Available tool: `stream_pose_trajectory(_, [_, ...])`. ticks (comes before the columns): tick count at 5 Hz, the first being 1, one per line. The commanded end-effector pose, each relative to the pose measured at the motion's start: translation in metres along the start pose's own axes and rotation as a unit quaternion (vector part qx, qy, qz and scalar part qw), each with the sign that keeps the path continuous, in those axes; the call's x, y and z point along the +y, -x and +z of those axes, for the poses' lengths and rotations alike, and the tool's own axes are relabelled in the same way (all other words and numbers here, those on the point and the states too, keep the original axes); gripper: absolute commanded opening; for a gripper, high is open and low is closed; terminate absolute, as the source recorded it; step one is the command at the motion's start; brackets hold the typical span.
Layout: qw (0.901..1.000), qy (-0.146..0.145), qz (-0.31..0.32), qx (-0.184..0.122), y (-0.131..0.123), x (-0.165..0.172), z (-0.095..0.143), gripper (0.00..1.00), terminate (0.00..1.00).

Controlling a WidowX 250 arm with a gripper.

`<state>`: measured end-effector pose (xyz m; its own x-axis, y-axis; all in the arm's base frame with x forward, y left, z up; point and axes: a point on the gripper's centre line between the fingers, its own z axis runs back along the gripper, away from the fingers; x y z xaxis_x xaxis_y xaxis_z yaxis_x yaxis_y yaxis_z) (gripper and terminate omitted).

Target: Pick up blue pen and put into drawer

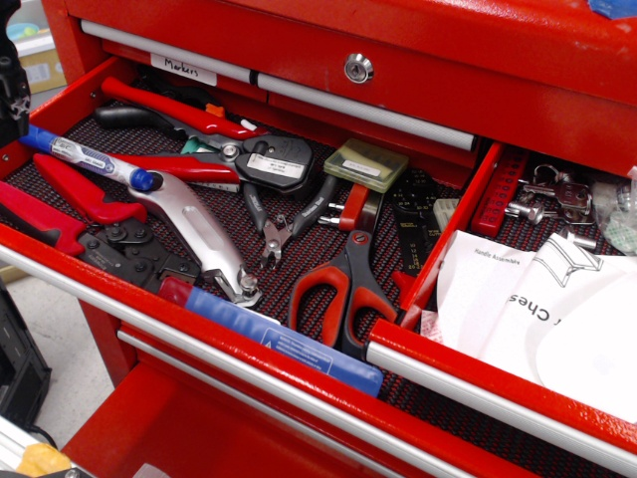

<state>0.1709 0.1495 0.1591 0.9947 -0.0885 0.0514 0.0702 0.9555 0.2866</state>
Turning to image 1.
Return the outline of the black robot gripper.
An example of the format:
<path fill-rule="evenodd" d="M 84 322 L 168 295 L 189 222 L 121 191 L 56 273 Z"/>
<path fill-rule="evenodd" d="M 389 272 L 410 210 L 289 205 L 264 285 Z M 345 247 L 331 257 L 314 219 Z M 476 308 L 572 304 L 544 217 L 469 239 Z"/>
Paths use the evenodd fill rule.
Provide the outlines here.
<path fill-rule="evenodd" d="M 1 0 L 1 147 L 26 135 L 29 130 L 31 92 L 17 48 L 7 26 L 21 2 Z"/>

